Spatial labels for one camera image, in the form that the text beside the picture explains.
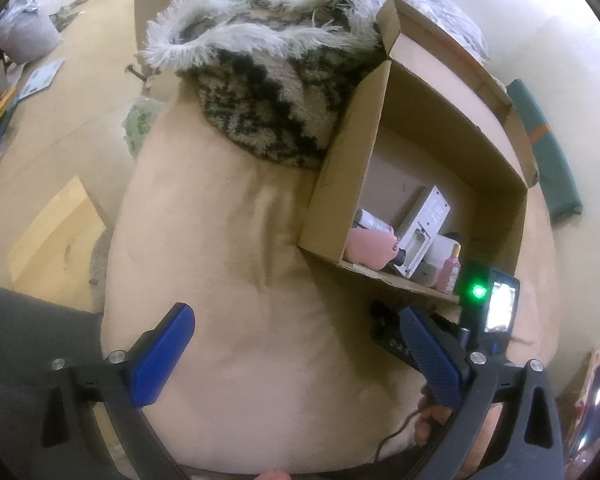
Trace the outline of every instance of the paper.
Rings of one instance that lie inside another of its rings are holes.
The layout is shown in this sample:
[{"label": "paper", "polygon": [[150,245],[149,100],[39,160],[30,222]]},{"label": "paper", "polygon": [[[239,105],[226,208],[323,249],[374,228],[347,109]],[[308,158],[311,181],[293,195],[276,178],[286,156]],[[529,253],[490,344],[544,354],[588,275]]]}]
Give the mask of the paper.
[{"label": "paper", "polygon": [[21,65],[16,65],[12,63],[7,69],[7,81],[9,82],[9,86],[16,86],[20,78],[22,77],[22,71],[24,67],[26,67],[26,63]]},{"label": "paper", "polygon": [[41,66],[33,74],[31,74],[27,84],[24,85],[24,88],[20,91],[18,100],[27,98],[30,95],[40,92],[51,85],[51,82],[54,80],[54,77],[56,76],[56,73],[58,72],[58,69],[62,63],[64,63],[64,58],[56,59],[54,62],[49,63],[48,65]]}]

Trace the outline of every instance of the pink object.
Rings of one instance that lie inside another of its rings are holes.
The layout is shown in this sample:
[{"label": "pink object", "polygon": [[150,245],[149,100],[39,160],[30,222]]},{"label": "pink object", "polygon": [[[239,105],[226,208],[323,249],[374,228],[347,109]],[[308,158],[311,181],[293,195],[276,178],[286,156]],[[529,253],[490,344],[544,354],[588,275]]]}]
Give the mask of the pink object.
[{"label": "pink object", "polygon": [[291,476],[282,469],[269,469],[258,476],[256,480],[291,480]]},{"label": "pink object", "polygon": [[371,270],[380,270],[398,254],[398,238],[391,233],[354,227],[349,230],[344,259]]},{"label": "pink object", "polygon": [[459,255],[460,244],[455,244],[451,256],[449,256],[442,265],[442,270],[440,271],[438,282],[436,283],[436,290],[444,292],[445,294],[453,293],[458,274],[460,273]]}]

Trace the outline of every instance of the black cable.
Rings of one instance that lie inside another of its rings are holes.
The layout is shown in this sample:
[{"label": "black cable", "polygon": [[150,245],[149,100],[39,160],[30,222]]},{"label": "black cable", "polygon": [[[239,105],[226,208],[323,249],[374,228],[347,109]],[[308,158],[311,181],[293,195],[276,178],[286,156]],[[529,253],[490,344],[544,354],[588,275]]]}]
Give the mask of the black cable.
[{"label": "black cable", "polygon": [[407,415],[407,418],[405,419],[405,421],[403,422],[401,427],[398,428],[397,431],[395,431],[394,433],[392,433],[389,436],[384,437],[384,439],[382,439],[380,441],[380,444],[378,444],[378,449],[376,449],[376,456],[374,457],[374,463],[376,463],[380,460],[380,452],[382,451],[382,446],[384,446],[384,444],[389,442],[393,437],[400,435],[405,430],[405,428],[409,425],[409,423],[413,420],[413,417],[415,417],[416,415],[419,415],[419,414],[420,414],[420,410],[415,410],[414,412],[411,412],[409,415]]}]

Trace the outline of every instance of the hand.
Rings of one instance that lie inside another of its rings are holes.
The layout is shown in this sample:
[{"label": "hand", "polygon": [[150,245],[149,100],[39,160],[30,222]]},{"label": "hand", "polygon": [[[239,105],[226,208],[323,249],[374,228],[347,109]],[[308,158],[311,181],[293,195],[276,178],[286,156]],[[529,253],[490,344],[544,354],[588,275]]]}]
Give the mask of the hand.
[{"label": "hand", "polygon": [[258,476],[256,480],[291,480],[291,476],[282,469],[269,469]]},{"label": "hand", "polygon": [[420,389],[420,393],[423,395],[418,402],[420,416],[416,420],[413,439],[418,446],[426,446],[431,437],[432,423],[446,424],[452,411],[434,403],[431,390],[426,384]]},{"label": "hand", "polygon": [[[414,440],[418,446],[426,446],[431,437],[432,422],[435,421],[440,424],[446,424],[452,411],[445,406],[435,404],[431,390],[427,385],[423,386],[420,389],[420,392],[423,397],[420,399],[420,402],[418,402],[420,416],[416,420],[416,425],[414,427]],[[480,466],[480,462],[484,457],[484,453],[487,451],[487,446],[496,429],[501,412],[502,405],[494,404],[489,410],[489,413],[487,413],[484,423],[482,424],[482,429],[474,441],[474,446],[469,451],[469,455],[456,475],[457,480],[467,478]]]}]

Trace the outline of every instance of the open cardboard box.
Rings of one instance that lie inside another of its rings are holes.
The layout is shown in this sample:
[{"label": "open cardboard box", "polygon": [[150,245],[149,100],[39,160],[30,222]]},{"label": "open cardboard box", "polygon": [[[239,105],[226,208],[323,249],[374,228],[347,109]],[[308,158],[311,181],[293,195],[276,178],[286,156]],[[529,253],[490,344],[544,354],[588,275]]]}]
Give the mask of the open cardboard box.
[{"label": "open cardboard box", "polygon": [[356,209],[395,229],[423,187],[436,185],[450,205],[440,234],[459,233],[461,260],[513,274],[526,192],[538,176],[535,160],[506,94],[451,37],[400,0],[388,0],[378,22],[388,60],[351,99],[299,246],[396,288],[454,301],[400,276],[344,262]]}]

